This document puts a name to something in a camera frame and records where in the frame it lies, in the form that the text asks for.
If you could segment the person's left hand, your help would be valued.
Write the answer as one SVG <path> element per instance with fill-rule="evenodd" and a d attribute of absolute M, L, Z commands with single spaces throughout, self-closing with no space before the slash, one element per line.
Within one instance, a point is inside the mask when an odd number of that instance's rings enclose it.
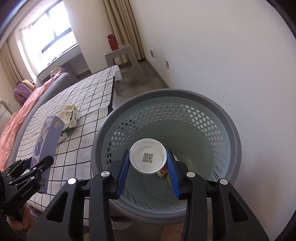
<path fill-rule="evenodd" d="M 26 235 L 29 235 L 35 225 L 35 221 L 31 216 L 30 210 L 27 205 L 23 206 L 23 217 L 22 221 L 17 221 L 14 219 L 8 219 L 8 223 L 14 232 L 26 231 Z"/>

